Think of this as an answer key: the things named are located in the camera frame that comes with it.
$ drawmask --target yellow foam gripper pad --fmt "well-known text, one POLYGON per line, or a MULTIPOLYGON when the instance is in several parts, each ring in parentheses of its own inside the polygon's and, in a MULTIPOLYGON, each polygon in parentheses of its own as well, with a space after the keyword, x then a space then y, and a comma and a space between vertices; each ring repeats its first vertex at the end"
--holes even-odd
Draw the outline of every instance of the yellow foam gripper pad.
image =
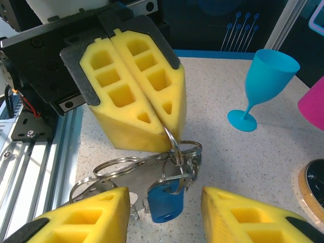
POLYGON ((313 242, 287 220, 308 224, 301 216, 214 187, 202 189, 201 212, 207 242, 313 242))
MULTIPOLYGON (((147 19, 142 16, 132 21, 150 23, 147 19)), ((81 94, 115 148, 166 152, 171 144, 164 126, 177 140, 184 129, 184 68, 170 62, 156 45, 156 41, 162 42, 172 52, 161 33, 154 36, 155 40, 132 30, 117 28, 113 33, 111 38, 97 38, 87 44, 85 51, 71 46, 61 57, 75 74, 72 77, 81 94), (73 55, 81 56, 78 65, 84 76, 75 71, 77 58, 71 58, 73 55)))
POLYGON ((128 188, 118 187, 37 217, 50 221, 28 243, 126 242, 129 215, 128 188))

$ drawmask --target wooden coaster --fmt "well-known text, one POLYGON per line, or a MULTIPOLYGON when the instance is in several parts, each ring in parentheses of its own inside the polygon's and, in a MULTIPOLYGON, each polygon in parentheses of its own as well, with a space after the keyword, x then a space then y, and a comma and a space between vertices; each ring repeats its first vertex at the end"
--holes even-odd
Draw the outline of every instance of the wooden coaster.
POLYGON ((321 180, 321 178, 318 178, 316 173, 313 172, 313 169, 316 169, 316 171, 322 173, 322 167, 324 167, 324 159, 316 159, 308 163, 308 165, 301 169, 299 173, 298 184, 306 204, 321 221, 324 221, 324 209, 321 206, 324 198, 320 196, 322 193, 324 193, 324 178, 321 180))

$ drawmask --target glass base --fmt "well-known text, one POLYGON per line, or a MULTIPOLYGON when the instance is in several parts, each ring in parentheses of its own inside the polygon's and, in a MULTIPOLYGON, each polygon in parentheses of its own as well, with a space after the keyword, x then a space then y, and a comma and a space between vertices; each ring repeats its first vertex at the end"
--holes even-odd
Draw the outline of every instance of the glass base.
POLYGON ((247 114, 243 119, 243 110, 231 110, 227 114, 227 119, 229 123, 236 129, 243 132, 252 132, 257 128, 257 121, 253 116, 247 114))

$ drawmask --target blue plastic key tag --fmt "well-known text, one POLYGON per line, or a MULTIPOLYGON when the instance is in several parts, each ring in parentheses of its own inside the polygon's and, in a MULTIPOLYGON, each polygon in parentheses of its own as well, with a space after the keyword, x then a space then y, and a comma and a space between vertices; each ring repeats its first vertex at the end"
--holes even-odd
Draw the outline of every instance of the blue plastic key tag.
POLYGON ((151 189, 147 194, 147 201, 151 211, 151 217, 154 223, 165 223, 178 217, 183 210, 184 188, 179 194, 170 194, 170 191, 176 191, 179 186, 179 180, 161 184, 151 189))

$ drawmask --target table surface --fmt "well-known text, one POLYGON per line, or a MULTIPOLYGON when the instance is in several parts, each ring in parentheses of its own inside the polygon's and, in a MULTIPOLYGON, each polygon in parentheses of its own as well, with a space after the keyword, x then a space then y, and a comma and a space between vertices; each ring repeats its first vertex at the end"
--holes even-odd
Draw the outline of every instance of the table surface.
MULTIPOLYGON (((297 108, 308 88, 294 77, 274 99, 254 107, 258 128, 245 133, 227 121, 232 109, 245 109, 244 83, 250 60, 180 58, 185 67, 187 119, 184 140, 203 145, 198 179, 185 193, 184 210, 176 219, 155 224, 139 212, 130 219, 128 242, 204 242, 200 213, 203 186, 241 194, 305 217, 321 231, 303 203, 298 173, 311 160, 324 157, 324 132, 309 124, 297 108)), ((148 153, 114 149, 85 107, 76 181, 90 176, 98 164, 123 156, 148 153)))

